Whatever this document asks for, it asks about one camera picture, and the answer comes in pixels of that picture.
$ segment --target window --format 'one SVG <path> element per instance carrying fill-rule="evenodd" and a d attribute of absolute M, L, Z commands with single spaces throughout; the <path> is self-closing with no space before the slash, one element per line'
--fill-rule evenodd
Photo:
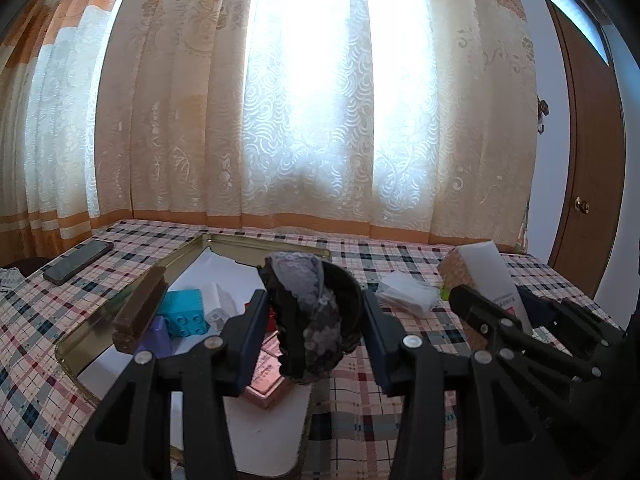
<path fill-rule="evenodd" d="M 556 6 L 565 13 L 565 15 L 574 22 L 574 25 L 580 29 L 585 38 L 598 51 L 600 57 L 606 64 L 609 64 L 607 54 L 602 43 L 602 38 L 598 32 L 598 26 L 593 19 L 585 12 L 585 10 L 575 0 L 551 0 Z"/>

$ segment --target orange curtain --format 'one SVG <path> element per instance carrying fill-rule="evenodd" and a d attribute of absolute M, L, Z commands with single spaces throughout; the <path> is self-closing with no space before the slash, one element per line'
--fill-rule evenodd
<path fill-rule="evenodd" d="M 124 0 L 100 208 L 518 250 L 537 123 L 520 0 L 319 1 Z"/>
<path fill-rule="evenodd" d="M 32 0 L 0 46 L 0 265 L 56 256 L 110 223 L 92 116 L 119 2 Z"/>

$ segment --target door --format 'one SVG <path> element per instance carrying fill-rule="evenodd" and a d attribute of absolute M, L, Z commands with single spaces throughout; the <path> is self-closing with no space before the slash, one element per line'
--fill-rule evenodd
<path fill-rule="evenodd" d="M 625 131 L 612 69 L 554 4 L 569 90 L 571 151 L 564 206 L 549 264 L 593 298 L 618 228 Z"/>

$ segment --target cardboard box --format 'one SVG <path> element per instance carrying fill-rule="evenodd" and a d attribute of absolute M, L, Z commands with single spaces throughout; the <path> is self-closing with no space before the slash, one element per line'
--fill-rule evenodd
<path fill-rule="evenodd" d="M 458 285 L 468 285 L 516 316 L 522 322 L 524 333 L 532 333 L 518 289 L 493 242 L 456 247 L 441 261 L 438 272 L 449 290 Z M 463 328 L 473 350 L 486 347 L 486 340 L 465 322 Z"/>
<path fill-rule="evenodd" d="M 280 342 L 278 333 L 274 332 L 264 339 L 251 384 L 242 393 L 245 399 L 261 408 L 270 407 L 293 386 L 291 381 L 280 375 L 279 355 L 282 355 Z"/>

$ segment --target phone screen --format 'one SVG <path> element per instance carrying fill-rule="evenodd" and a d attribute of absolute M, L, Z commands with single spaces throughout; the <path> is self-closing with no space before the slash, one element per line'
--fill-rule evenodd
<path fill-rule="evenodd" d="M 45 270 L 43 277 L 57 285 L 63 283 L 112 249 L 112 242 L 91 240 L 62 261 Z"/>

